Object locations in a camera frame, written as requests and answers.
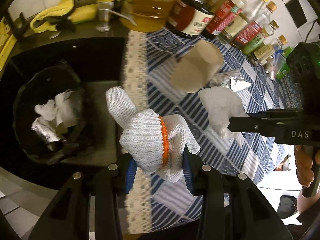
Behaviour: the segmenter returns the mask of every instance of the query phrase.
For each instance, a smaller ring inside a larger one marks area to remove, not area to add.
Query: yellow oil
[[[122,13],[137,23],[121,18],[126,27],[139,32],[153,32],[161,29],[167,20],[175,0],[125,0]]]

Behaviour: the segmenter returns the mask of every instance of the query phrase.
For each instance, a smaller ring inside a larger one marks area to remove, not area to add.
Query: blue gripper pad
[[[126,194],[129,194],[129,191],[133,187],[134,178],[136,177],[137,172],[137,164],[134,159],[130,161],[130,164],[128,166],[127,172],[125,174],[125,185],[124,190]]]
[[[182,170],[183,170],[184,179],[186,181],[187,189],[192,194],[192,192],[193,192],[193,175],[191,172],[191,167],[190,167],[190,164],[188,161],[186,150],[184,150],[184,152],[183,152]]]

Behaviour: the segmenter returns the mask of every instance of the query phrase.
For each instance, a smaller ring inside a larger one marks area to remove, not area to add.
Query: glass bottle
[[[249,22],[254,20],[266,2],[268,0],[251,0],[247,7],[223,30],[217,39],[223,44],[232,41]]]
[[[258,33],[249,43],[247,43],[243,48],[242,52],[245,55],[249,55],[253,52],[263,41],[265,38],[273,35],[275,30],[278,29],[278,24],[273,20],[269,25],[264,27],[260,33]]]
[[[166,26],[176,35],[192,38],[199,35],[213,18],[215,7],[226,0],[177,0],[172,7]]]
[[[269,2],[266,7],[261,8],[256,18],[230,43],[233,47],[242,49],[249,41],[253,39],[263,27],[270,23],[270,15],[274,13],[277,6],[274,2]]]
[[[229,23],[246,7],[246,0],[227,0],[217,11],[206,27],[205,36],[212,38],[219,35]]]
[[[251,53],[249,56],[250,61],[254,65],[257,65],[269,58],[275,52],[281,50],[282,47],[287,43],[287,39],[283,35],[281,35],[278,38],[272,40],[270,44],[267,44],[262,48],[256,50],[255,52]]]

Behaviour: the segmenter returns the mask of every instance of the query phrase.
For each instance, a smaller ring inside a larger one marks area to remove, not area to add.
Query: white paper towel
[[[200,100],[209,114],[209,124],[221,138],[234,138],[242,148],[241,133],[228,129],[231,117],[248,117],[244,112],[241,98],[231,89],[212,87],[198,92]]]

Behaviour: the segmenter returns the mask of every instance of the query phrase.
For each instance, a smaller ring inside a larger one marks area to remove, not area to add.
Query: human hand
[[[294,156],[296,158],[299,183],[305,187],[310,187],[311,182],[313,182],[315,178],[315,175],[311,170],[313,164],[312,158],[305,153],[302,145],[294,146]],[[316,163],[320,164],[320,150],[316,154]]]

